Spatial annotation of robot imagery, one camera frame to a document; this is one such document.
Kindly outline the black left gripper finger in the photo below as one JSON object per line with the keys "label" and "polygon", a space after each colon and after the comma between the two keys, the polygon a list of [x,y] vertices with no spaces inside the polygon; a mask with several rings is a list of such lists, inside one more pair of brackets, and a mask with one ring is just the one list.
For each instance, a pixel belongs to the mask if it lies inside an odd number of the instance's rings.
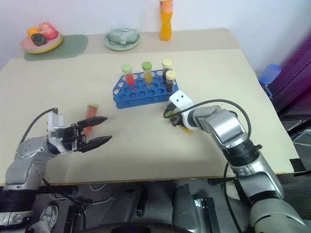
{"label": "black left gripper finger", "polygon": [[112,136],[109,135],[91,139],[79,148],[79,152],[88,152],[90,150],[94,150],[102,146],[103,144],[107,143],[111,138]]}
{"label": "black left gripper finger", "polygon": [[77,125],[80,128],[93,127],[93,126],[96,126],[96,125],[99,125],[99,124],[103,123],[107,119],[108,118],[105,117],[105,116],[95,116],[95,117],[91,117],[91,118],[88,118],[88,119],[84,119],[84,120],[78,121]]}

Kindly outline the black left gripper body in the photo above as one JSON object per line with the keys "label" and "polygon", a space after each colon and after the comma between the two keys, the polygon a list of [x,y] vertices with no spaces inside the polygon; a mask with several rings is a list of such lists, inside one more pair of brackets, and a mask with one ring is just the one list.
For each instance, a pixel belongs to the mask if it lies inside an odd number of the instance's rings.
{"label": "black left gripper body", "polygon": [[71,124],[63,131],[62,145],[67,151],[86,152],[86,135],[83,134],[83,128],[78,124]]}

